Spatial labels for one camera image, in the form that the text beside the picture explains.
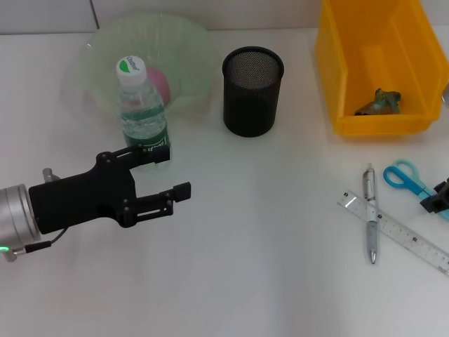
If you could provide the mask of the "blue and teal scissors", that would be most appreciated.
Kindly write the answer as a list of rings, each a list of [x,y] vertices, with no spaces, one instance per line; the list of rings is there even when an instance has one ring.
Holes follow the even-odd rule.
[[[396,189],[409,190],[420,200],[436,194],[420,180],[416,165],[407,159],[397,159],[392,165],[386,167],[383,178],[388,185]]]

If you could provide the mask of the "green translucent fruit plate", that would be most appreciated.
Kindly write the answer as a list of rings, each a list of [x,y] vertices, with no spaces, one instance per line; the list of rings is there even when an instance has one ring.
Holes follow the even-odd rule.
[[[118,112],[116,64],[130,55],[165,75],[169,113],[206,99],[220,66],[209,31],[191,20],[166,13],[119,18],[102,26],[80,52],[80,86],[103,112]]]

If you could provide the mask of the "black mesh pen holder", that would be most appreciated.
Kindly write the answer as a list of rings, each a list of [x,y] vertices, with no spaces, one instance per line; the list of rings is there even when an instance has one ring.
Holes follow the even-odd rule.
[[[232,51],[223,61],[223,120],[234,134],[254,138],[274,125],[281,80],[282,59],[260,46]]]

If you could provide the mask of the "green plastic wrapper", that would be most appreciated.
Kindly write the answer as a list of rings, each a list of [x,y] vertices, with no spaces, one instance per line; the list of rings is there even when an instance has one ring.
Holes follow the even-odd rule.
[[[364,105],[355,112],[355,116],[377,116],[400,114],[401,94],[397,91],[375,91],[374,101]]]

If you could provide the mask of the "silver ballpoint pen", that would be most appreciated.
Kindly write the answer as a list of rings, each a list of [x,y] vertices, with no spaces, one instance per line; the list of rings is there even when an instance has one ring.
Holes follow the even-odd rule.
[[[371,163],[363,173],[363,193],[367,203],[367,247],[371,263],[374,265],[377,260],[378,251],[378,212],[377,212],[377,188],[375,181],[375,169]]]

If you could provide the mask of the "yellow plastic bin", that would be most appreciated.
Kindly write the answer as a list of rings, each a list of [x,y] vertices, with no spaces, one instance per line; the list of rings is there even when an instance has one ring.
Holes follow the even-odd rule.
[[[405,136],[440,117],[449,61],[420,0],[322,0],[315,53],[336,134]],[[356,115],[379,88],[401,94],[399,114]]]

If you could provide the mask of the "clear plastic ruler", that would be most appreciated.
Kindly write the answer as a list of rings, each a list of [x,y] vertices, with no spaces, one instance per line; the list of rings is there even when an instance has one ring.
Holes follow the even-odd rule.
[[[351,190],[343,192],[337,203],[363,222],[369,215],[377,216],[377,223],[381,233],[388,236],[397,244],[415,254],[418,258],[434,267],[446,277],[449,277],[449,253],[437,247],[420,234],[406,225],[398,222],[384,211],[368,203],[363,197]]]

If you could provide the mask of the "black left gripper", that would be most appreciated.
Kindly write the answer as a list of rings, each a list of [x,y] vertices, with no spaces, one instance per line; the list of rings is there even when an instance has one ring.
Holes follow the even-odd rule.
[[[99,154],[94,167],[85,173],[29,188],[40,233],[49,234],[97,218],[110,218],[121,227],[131,227],[173,215],[174,203],[191,198],[191,183],[137,198],[135,181],[130,173],[138,166],[169,159],[167,145],[151,150],[137,144]]]

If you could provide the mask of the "clear green-label water bottle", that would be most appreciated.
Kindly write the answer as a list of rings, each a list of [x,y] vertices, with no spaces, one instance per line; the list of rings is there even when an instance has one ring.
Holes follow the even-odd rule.
[[[150,152],[170,151],[166,107],[149,78],[144,60],[135,55],[121,58],[116,64],[116,75],[118,116],[127,145],[142,145]]]

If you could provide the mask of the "pink peach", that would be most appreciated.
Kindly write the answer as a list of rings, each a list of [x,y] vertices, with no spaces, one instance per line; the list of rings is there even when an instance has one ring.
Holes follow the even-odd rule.
[[[147,68],[147,77],[159,92],[165,106],[170,103],[170,86],[165,74],[157,67]]]

